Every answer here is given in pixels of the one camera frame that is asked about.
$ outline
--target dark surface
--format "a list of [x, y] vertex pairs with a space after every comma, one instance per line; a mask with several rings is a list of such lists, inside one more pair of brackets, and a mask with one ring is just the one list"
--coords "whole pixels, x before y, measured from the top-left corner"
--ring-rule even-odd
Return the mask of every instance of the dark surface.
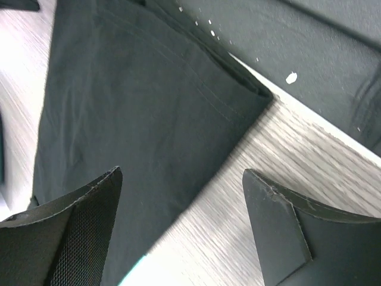
[[0, 9], [39, 11], [37, 0], [0, 0]]
[[283, 0], [321, 17], [353, 37], [381, 48], [381, 3], [379, 0]]
[[[319, 203], [253, 170], [242, 182], [266, 286], [380, 285], [380, 219]], [[291, 232], [284, 223], [300, 227]], [[306, 246], [312, 259], [301, 265]]]
[[291, 204], [249, 174], [243, 188], [264, 282], [278, 285], [312, 260], [310, 250]]
[[0, 285], [99, 285], [121, 183], [120, 169], [114, 168], [0, 222]]
[[[183, 7], [249, 66], [348, 132], [353, 97], [376, 70], [377, 51], [280, 0], [160, 2]], [[292, 71], [298, 79], [288, 85]]]
[[5, 182], [4, 127], [0, 114], [0, 186]]
[[188, 208], [272, 100], [188, 23], [154, 1], [57, 2], [33, 195], [45, 203], [121, 166], [105, 286]]
[[381, 156], [381, 65], [355, 97], [349, 134]]

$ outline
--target black sheet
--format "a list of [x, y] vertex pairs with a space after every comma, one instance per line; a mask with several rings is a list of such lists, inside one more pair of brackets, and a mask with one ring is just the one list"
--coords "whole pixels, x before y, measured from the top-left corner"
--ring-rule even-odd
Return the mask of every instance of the black sheet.
[[106, 286], [190, 205], [272, 99], [210, 35], [158, 18], [151, 4], [58, 0], [55, 14], [33, 195], [46, 203], [121, 166]]

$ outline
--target white paint speck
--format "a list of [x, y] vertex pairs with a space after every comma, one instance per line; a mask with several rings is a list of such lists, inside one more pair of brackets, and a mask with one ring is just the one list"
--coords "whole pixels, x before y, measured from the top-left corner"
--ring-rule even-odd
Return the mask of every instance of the white paint speck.
[[289, 74], [289, 76], [286, 78], [286, 83], [288, 83], [290, 85], [291, 83], [296, 82], [297, 78], [298, 78], [298, 74], [294, 73], [294, 72], [291, 72]]

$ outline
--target mesh panel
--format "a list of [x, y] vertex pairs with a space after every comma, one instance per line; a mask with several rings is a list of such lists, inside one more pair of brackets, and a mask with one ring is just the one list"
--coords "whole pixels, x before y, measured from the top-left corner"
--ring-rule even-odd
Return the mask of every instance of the mesh panel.
[[117, 209], [115, 193], [96, 191], [73, 210], [46, 285], [100, 285]]

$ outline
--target light wood grain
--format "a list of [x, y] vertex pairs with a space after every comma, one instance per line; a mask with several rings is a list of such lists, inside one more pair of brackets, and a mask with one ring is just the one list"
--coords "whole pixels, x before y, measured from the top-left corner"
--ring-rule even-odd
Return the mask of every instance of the light wood grain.
[[[13, 212], [25, 209], [32, 191], [54, 1], [41, 4], [42, 14], [0, 12], [0, 108]], [[246, 168], [331, 206], [381, 217], [380, 158], [252, 72], [276, 94], [274, 104], [151, 250], [183, 285], [263, 285], [241, 185]]]

